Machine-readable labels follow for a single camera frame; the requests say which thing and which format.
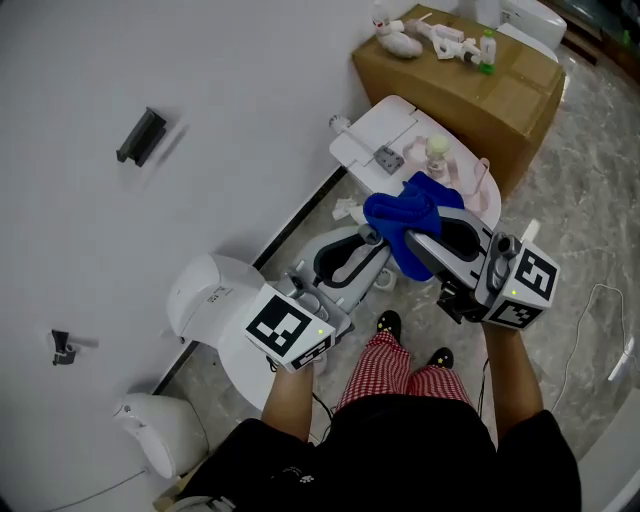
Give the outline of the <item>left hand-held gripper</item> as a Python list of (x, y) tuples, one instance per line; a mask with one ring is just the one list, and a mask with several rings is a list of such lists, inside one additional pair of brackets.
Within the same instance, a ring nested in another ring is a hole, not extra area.
[(244, 316), (244, 335), (275, 365), (299, 371), (352, 329), (351, 312), (390, 257), (386, 243), (360, 245), (357, 227), (309, 240), (294, 258), (299, 277), (261, 281)]

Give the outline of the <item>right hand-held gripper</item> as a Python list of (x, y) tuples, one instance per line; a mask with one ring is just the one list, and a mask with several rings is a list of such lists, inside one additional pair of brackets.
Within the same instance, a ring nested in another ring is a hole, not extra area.
[(431, 274), (456, 284), (442, 285), (437, 300), (454, 321), (525, 330), (550, 308), (560, 269), (533, 242), (493, 236), (463, 209), (438, 212), (440, 235), (408, 230), (404, 241)]

